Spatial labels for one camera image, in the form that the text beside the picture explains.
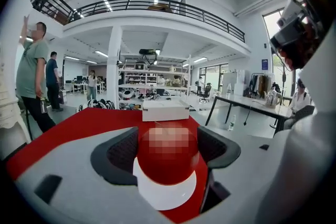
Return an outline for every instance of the office chair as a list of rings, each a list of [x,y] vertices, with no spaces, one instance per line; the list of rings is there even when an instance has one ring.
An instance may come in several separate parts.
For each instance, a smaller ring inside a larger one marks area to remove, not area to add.
[[[205,102],[210,102],[210,99],[207,99],[207,97],[210,96],[210,90],[211,90],[211,83],[207,83],[204,89],[203,98],[200,98],[199,101],[204,100]]]

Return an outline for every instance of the white column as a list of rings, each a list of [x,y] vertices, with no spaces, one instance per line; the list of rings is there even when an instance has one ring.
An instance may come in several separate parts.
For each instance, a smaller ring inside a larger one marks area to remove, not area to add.
[[[32,9],[30,0],[8,0],[0,17],[0,57],[4,64],[4,80],[11,99],[15,97],[15,59],[23,17]]]
[[[117,108],[117,93],[118,93],[118,52],[121,46],[122,29],[120,25],[115,25],[112,28],[110,42],[109,42],[109,52],[107,60],[107,100],[114,103]]]

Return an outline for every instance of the floor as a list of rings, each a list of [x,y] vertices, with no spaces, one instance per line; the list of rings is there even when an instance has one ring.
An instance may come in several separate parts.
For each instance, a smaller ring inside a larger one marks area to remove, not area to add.
[[[190,115],[200,124],[205,125],[206,120],[209,115],[209,111],[213,105],[213,100],[211,99],[209,102],[199,102],[199,98],[195,94],[191,94],[189,96],[188,102],[195,111],[191,110]],[[97,99],[106,99],[106,92],[103,94],[98,94]],[[53,121],[58,124],[61,121],[69,118],[74,115],[76,109],[81,104],[86,104],[86,95],[81,93],[67,93],[67,104],[62,105],[64,110],[62,112],[53,112],[51,108],[48,108],[48,114],[53,119]],[[214,126],[220,129],[227,129],[228,124],[231,121],[233,115],[236,115],[236,122],[234,126],[234,132],[246,133],[248,135],[260,136],[272,138],[274,135],[274,130],[269,125],[274,124],[274,119],[268,116],[259,114],[257,112],[251,111],[249,118],[247,120],[247,125],[244,126],[244,122],[248,113],[248,109],[244,109],[238,106],[233,106],[230,112],[230,117],[228,119],[227,124],[225,124],[226,115],[228,112],[228,103],[225,102],[217,102],[212,117],[209,121],[209,126]],[[42,132],[32,116],[29,116],[30,130],[33,136],[33,139],[39,137]]]

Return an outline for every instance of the person in blue shirt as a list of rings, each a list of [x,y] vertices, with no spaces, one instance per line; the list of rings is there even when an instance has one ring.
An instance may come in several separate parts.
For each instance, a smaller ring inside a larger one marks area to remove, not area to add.
[[[59,93],[59,78],[56,63],[57,53],[53,51],[50,54],[50,59],[46,66],[46,82],[48,88],[48,99],[53,111],[63,111],[63,108],[59,107],[58,93]]]

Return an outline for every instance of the white box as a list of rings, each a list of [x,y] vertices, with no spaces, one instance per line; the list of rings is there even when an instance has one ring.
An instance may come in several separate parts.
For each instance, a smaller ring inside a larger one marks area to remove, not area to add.
[[[182,100],[143,102],[142,121],[174,121],[188,118],[189,105]]]

